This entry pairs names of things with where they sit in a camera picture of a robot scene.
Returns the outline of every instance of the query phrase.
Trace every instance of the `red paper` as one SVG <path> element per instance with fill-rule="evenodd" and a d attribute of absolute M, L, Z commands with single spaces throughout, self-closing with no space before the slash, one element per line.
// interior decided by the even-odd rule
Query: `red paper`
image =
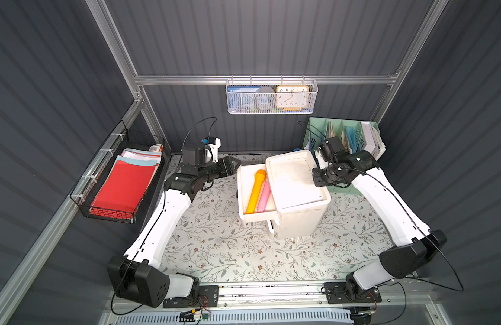
<path fill-rule="evenodd" d="M 95 215 L 131 219 L 129 213 L 139 204 L 150 184 L 156 166 L 137 166 L 118 160 L 111 173 L 92 203 L 90 212 Z M 101 207 L 117 210 L 94 209 Z"/>

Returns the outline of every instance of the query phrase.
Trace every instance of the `wire mesh basket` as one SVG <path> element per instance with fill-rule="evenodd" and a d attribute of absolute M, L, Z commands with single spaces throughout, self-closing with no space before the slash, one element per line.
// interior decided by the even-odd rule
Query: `wire mesh basket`
<path fill-rule="evenodd" d="M 78 205 L 79 210 L 85 217 L 133 224 L 136 221 L 137 211 L 139 210 L 142 201 L 147 196 L 149 189 L 154 187 L 154 184 L 156 184 L 156 182 L 160 178 L 160 175 L 162 174 L 165 161 L 163 155 L 160 164 L 157 167 L 155 175 L 153 176 L 151 183 L 148 186 L 148 189 L 133 211 L 106 209 L 104 207 L 94 206 L 93 201 L 108 179 L 117 156 L 121 155 L 124 149 L 132 148 L 139 150 L 148 150 L 150 146 L 156 144 L 162 144 L 165 146 L 165 143 L 164 140 L 159 136 L 138 132 L 131 129 L 124 129 L 124 131 L 116 135 L 117 138 L 115 139 L 113 145 L 111 146 L 110 150 L 106 150 L 104 157 L 98 164 L 98 167 L 95 169 L 93 174 L 86 176 L 86 183 L 83 190 L 80 193 L 75 193 L 74 189 L 70 197 L 75 202 L 75 204 Z"/>
<path fill-rule="evenodd" d="M 318 87 L 315 79 L 239 78 L 225 87 L 230 114 L 312 114 Z"/>

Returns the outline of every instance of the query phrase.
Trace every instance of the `white mesh basket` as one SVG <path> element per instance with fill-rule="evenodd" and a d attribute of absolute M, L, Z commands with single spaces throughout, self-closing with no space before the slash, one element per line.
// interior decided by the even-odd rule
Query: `white mesh basket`
<path fill-rule="evenodd" d="M 231 114 L 311 114 L 316 103 L 315 79 L 249 77 L 228 79 Z"/>

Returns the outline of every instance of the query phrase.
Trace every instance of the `yellow clock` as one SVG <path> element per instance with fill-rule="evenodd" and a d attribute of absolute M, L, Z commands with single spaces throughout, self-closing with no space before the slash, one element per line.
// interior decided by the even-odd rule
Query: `yellow clock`
<path fill-rule="evenodd" d="M 284 111 L 298 111 L 308 106 L 307 85 L 280 85 L 276 88 L 276 107 Z"/>

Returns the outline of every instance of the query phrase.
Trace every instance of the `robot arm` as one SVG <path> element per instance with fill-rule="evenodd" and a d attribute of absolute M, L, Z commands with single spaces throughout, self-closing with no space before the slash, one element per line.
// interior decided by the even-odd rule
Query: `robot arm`
<path fill-rule="evenodd" d="M 166 180 L 164 191 L 150 220 L 124 257 L 111 258 L 107 270 L 115 295 L 140 304 L 157 307 L 164 299 L 184 297 L 196 301 L 199 281 L 187 275 L 160 272 L 163 251 L 176 224 L 206 183 L 234 175 L 241 161 L 233 157 L 218 159 L 220 139 L 203 139 L 203 148 L 184 148 L 181 173 Z"/>
<path fill-rule="evenodd" d="M 392 278 L 402 279 L 436 255 L 446 242 L 444 233 L 431 231 L 411 211 L 369 152 L 348 154 L 337 137 L 325 140 L 318 149 L 320 168 L 312 170 L 315 185 L 354 185 L 375 209 L 395 244 L 346 277 L 349 297 L 358 298 Z"/>

